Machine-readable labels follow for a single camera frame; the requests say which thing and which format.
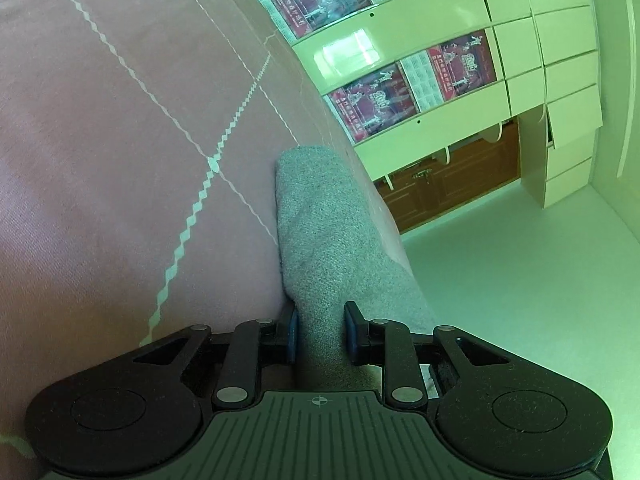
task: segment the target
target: wooden cabinet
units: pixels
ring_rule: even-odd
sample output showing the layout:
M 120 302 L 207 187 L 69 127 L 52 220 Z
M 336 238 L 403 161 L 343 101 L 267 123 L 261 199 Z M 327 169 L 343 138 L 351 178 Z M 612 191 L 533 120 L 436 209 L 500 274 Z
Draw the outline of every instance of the wooden cabinet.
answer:
M 495 143 L 474 140 L 453 150 L 449 164 L 425 158 L 376 182 L 400 232 L 409 231 L 520 176 L 518 127 L 510 123 Z

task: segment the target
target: cabinet handle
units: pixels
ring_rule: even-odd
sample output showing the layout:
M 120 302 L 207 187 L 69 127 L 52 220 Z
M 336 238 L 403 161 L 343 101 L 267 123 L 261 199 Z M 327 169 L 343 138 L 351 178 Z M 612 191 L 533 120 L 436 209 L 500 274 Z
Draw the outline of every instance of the cabinet handle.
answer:
M 425 176 L 427 178 L 427 182 L 429 181 L 429 175 L 433 172 L 431 168 L 427 168 L 426 170 L 418 171 L 418 173 L 414 173 L 413 178 L 418 179 L 420 177 Z

